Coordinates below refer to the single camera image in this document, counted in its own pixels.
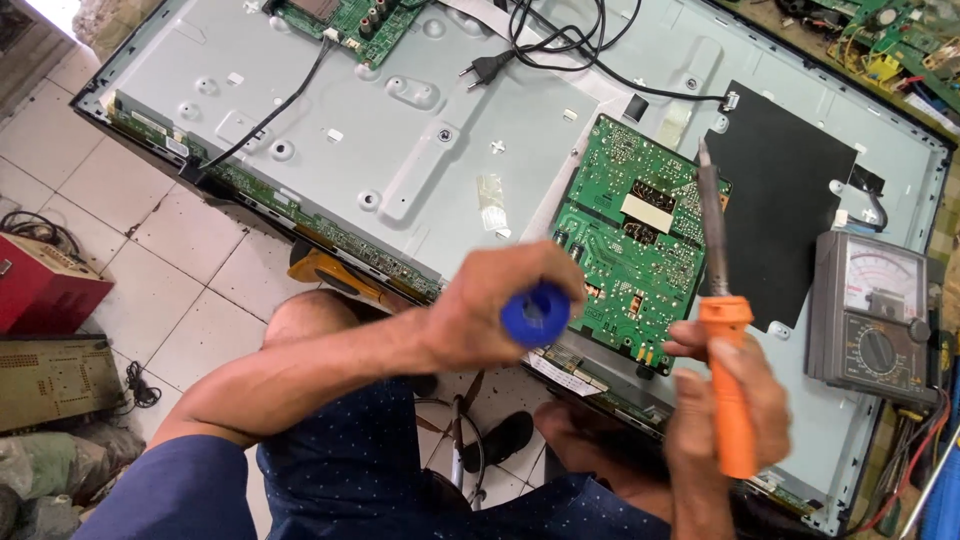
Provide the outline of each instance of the knee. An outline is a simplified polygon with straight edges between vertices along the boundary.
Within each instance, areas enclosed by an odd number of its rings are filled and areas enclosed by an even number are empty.
[[[277,341],[317,337],[357,326],[356,315],[330,289],[310,290],[287,299],[267,324],[264,347]]]

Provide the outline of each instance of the solder wire spool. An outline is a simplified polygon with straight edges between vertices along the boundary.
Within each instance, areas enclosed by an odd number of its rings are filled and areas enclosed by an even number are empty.
[[[570,299],[551,282],[540,282],[514,296],[500,310],[500,322],[507,334],[528,350],[556,342],[569,319]]]

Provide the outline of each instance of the tiled floor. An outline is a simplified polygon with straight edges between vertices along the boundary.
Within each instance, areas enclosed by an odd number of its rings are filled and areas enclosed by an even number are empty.
[[[106,333],[122,372],[131,360],[162,398],[125,422],[153,436],[183,390],[211,370],[255,351],[273,309],[313,285],[286,277],[289,246],[206,206],[69,110],[96,69],[84,49],[57,66],[0,131],[0,195],[69,229],[84,258],[116,283],[86,331]],[[466,393],[474,374],[441,377],[440,398]],[[519,369],[489,372],[471,416],[486,431],[548,397]],[[448,412],[419,405],[445,428]],[[421,464],[449,475],[450,439],[422,428]],[[472,433],[468,430],[468,442]],[[270,526],[262,476],[250,456],[248,500],[260,537]],[[484,507],[542,484],[543,438],[487,470]],[[466,491],[473,475],[467,475]]]

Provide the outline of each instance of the power supply board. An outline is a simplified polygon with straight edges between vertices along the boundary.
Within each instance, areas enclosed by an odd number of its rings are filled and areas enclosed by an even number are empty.
[[[200,158],[207,161],[206,150],[186,135],[167,128],[135,110],[122,110],[114,99],[108,107],[110,122],[118,130],[132,136],[171,160]],[[345,231],[335,222],[319,214],[309,215],[300,204],[240,167],[220,163],[208,173],[228,184],[247,206],[271,215],[295,231],[313,239],[327,249],[348,258],[355,258],[374,269],[390,285],[420,305],[432,304],[440,296],[442,286],[423,276],[399,258],[384,252],[363,238]]]
[[[267,0],[262,10],[316,39],[327,29],[336,30],[340,44],[351,49],[357,61],[376,69],[421,6],[417,0]]]
[[[666,376],[660,344],[690,312],[704,266],[697,165],[601,114],[557,212],[554,241],[586,275],[569,328]],[[731,185],[720,181],[726,207]]]

